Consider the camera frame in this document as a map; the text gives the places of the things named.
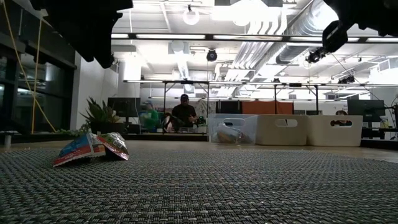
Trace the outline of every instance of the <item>crumpled snack wrapper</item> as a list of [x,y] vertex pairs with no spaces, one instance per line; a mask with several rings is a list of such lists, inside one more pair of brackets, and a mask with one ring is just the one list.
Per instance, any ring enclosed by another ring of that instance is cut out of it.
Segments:
[[119,133],[96,135],[87,133],[67,144],[54,161],[53,167],[65,164],[75,159],[91,157],[114,157],[129,159],[126,143]]

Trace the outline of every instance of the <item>man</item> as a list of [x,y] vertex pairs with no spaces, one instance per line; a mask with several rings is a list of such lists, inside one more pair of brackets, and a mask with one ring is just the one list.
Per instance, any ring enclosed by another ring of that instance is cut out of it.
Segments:
[[141,116],[144,120],[144,127],[149,132],[156,132],[156,126],[158,125],[158,122],[159,122],[159,114],[154,109],[154,106],[153,106],[151,100],[145,101],[144,104],[146,106],[146,113],[144,113]]
[[182,123],[174,122],[175,129],[179,127],[192,128],[193,122],[198,119],[193,106],[189,105],[189,97],[187,94],[182,94],[180,99],[181,104],[173,108],[172,116],[178,118]]

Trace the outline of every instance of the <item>green leaves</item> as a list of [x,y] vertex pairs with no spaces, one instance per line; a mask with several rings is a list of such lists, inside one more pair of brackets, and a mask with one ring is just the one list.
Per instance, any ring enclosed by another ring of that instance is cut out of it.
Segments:
[[80,114],[89,122],[116,123],[120,120],[118,116],[113,115],[113,109],[106,106],[104,101],[102,101],[102,108],[92,97],[87,100],[87,103],[86,114]]

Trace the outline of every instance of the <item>baseball cap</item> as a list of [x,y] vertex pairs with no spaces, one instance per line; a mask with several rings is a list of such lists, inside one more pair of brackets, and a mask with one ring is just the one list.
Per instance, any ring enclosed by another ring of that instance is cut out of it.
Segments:
[[182,100],[182,99],[187,100],[187,99],[189,99],[189,97],[188,97],[187,94],[182,94],[182,95],[181,95],[181,100]]
[[146,100],[146,101],[144,102],[144,104],[145,104],[145,105],[151,105],[151,106],[153,106],[151,100]]

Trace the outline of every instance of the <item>ceiling duct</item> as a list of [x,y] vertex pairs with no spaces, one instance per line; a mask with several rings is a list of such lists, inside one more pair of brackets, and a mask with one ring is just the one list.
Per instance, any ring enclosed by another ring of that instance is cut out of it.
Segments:
[[[314,0],[311,6],[299,17],[299,19],[289,27],[286,35],[322,35],[324,28],[338,17],[335,12],[323,0]],[[297,56],[308,49],[308,46],[286,45],[285,49],[276,56],[275,62],[278,64],[289,64]],[[271,48],[279,48],[280,45],[274,44]]]
[[[251,7],[261,9],[264,12],[250,22],[248,34],[281,35],[285,31],[287,16],[285,11],[282,10],[283,1],[261,0],[252,1],[251,4]],[[232,66],[234,68],[253,68],[270,46],[270,43],[264,42],[243,42]]]
[[[184,57],[184,51],[188,50],[188,44],[181,40],[175,40],[171,43],[171,49],[176,55],[178,70],[180,71],[181,80],[189,80],[189,70],[187,59]],[[193,85],[184,85],[184,93],[190,94],[195,93],[195,87]]]

